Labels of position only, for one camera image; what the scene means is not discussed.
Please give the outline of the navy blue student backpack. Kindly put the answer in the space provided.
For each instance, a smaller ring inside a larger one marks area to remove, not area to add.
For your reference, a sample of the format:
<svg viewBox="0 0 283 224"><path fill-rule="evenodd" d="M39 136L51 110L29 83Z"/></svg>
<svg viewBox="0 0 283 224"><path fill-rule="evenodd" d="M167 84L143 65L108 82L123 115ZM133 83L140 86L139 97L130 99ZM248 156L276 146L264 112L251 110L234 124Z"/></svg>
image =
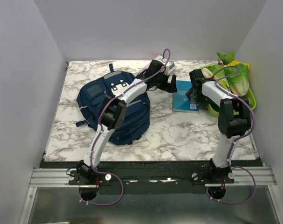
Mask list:
<svg viewBox="0 0 283 224"><path fill-rule="evenodd" d="M122 87L130 85L135 76L125 71L115 71L109 64L110 73L85 84L79 91L77 103L84 120L76 122L79 127L87 124L97 129L103 100L107 94L117 94ZM137 96L127 105L122 125L111 135L109 142L115 145L130 145L139 140L150 125L151 103L147 93Z"/></svg>

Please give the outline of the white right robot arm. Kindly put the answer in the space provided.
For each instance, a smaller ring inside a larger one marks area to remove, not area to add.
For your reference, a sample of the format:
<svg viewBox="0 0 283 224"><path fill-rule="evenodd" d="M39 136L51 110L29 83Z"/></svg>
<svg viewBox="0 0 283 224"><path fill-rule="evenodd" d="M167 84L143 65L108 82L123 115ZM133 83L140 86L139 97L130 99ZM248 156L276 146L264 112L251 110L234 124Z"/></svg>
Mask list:
<svg viewBox="0 0 283 224"><path fill-rule="evenodd" d="M232 172L231 159L235 145L254 129L255 116L248 98L239 97L221 87L221 79L204 77L201 69L191 71L189 76L191 88L185 94L188 100L193 100L197 105L214 102L219 107L220 141L205 175L210 182L216 183Z"/></svg>

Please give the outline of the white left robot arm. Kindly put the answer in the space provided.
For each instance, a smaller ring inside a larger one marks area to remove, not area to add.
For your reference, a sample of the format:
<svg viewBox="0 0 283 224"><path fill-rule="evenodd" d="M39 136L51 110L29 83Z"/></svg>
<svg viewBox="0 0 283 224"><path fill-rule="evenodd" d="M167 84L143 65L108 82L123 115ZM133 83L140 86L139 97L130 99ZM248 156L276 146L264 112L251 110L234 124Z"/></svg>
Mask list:
<svg viewBox="0 0 283 224"><path fill-rule="evenodd" d="M139 140L150 125L151 103L147 91L154 87L173 92L175 79L168 82L169 60L152 60L149 66L134 76L132 73L114 70L84 85L79 91L77 103L84 117L76 126L86 123L95 129L96 135L88 153L78 162L76 171L80 180L91 184L97 175L101 155L108 142L127 145Z"/></svg>

